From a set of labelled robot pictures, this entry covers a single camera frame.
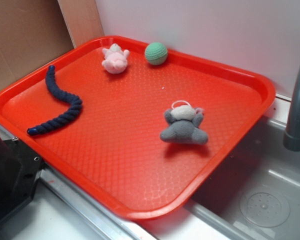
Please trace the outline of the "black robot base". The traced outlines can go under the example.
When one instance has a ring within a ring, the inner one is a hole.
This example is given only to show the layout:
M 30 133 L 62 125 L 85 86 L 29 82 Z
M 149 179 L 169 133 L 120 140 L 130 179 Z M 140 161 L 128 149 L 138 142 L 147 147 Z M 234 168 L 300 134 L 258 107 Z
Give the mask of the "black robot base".
M 22 140 L 0 137 L 0 224 L 33 200 L 42 165 Z

